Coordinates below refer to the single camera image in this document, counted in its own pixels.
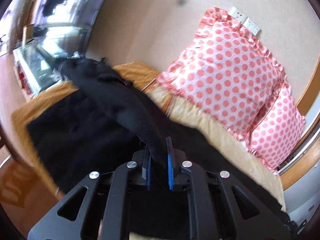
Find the silver screw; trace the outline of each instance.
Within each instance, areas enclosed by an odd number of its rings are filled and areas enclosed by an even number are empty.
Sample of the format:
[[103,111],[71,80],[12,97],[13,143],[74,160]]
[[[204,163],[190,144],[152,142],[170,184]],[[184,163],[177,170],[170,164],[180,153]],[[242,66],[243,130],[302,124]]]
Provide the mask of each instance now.
[[133,161],[131,161],[131,162],[128,162],[127,163],[127,167],[128,168],[135,168],[137,166],[137,162],[133,162]]
[[226,179],[230,176],[230,173],[228,171],[221,171],[220,176]]
[[91,172],[90,174],[89,174],[89,178],[90,179],[96,179],[97,177],[99,177],[100,176],[100,174],[99,174],[99,172],[97,172],[97,171],[93,171],[93,172]]
[[189,168],[192,166],[192,162],[191,161],[184,161],[182,163],[182,166],[185,167],[185,168]]

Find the beige wall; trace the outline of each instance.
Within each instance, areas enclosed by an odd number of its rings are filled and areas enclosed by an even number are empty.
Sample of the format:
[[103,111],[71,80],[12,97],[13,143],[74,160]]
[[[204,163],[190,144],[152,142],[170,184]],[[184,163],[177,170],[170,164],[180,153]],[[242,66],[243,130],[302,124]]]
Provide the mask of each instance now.
[[261,42],[285,67],[300,97],[320,54],[320,21],[307,0],[105,0],[88,57],[111,64],[142,60],[165,70],[188,46],[206,9],[236,6],[261,29]]

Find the wooden floor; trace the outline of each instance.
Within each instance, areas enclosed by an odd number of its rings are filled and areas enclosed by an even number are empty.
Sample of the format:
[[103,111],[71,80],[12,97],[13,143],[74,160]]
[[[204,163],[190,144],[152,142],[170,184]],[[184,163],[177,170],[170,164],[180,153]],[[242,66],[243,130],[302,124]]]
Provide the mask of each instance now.
[[0,57],[0,122],[8,139],[22,158],[24,152],[13,130],[10,115],[25,102],[14,74],[13,54],[5,54]]
[[26,238],[57,200],[31,168],[10,158],[0,168],[0,203]]

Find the dark spot on wall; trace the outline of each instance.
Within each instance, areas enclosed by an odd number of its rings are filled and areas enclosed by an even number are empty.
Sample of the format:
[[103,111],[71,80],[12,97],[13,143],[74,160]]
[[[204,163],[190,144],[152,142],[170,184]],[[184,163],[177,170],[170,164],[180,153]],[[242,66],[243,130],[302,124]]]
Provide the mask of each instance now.
[[177,0],[179,6],[184,6],[187,3],[187,0]]

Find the black cloth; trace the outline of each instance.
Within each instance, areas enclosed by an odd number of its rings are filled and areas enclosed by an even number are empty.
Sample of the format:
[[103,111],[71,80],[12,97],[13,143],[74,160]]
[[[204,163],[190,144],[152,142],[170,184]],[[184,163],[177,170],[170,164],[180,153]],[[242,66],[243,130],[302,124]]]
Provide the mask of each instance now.
[[[275,215],[283,221],[288,219],[280,211],[277,200],[228,162],[201,132],[170,121],[144,93],[111,67],[94,60],[77,59],[63,62],[60,69],[79,90],[44,111],[28,125],[28,130],[44,166],[64,192],[93,170],[112,171],[131,160],[132,154],[145,144],[150,149],[156,175],[160,176],[160,181],[166,179],[165,138],[170,136],[173,147],[183,150],[190,161],[207,171],[229,171]],[[166,193],[156,196],[146,199],[145,205],[138,206],[138,210],[145,210],[145,206],[149,209],[161,207],[163,213],[145,216],[150,221],[152,218],[166,221],[164,214],[171,212],[172,227],[156,236],[185,239],[182,232],[188,224],[188,216],[183,220],[181,211],[187,207],[170,200]],[[143,235],[154,231],[156,228],[135,230]]]

